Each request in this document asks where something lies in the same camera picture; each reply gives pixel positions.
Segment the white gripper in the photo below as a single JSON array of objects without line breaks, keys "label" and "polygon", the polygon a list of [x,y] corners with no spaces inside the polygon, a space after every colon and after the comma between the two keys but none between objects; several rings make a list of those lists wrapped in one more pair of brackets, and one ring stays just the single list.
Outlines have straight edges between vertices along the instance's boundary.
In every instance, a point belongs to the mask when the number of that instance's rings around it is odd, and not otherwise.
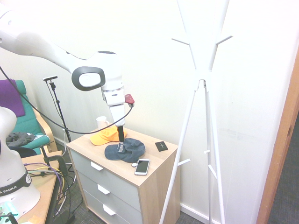
[{"label": "white gripper", "polygon": [[124,141],[123,126],[125,125],[125,106],[124,104],[109,107],[113,117],[113,123],[117,126],[119,142]]}]

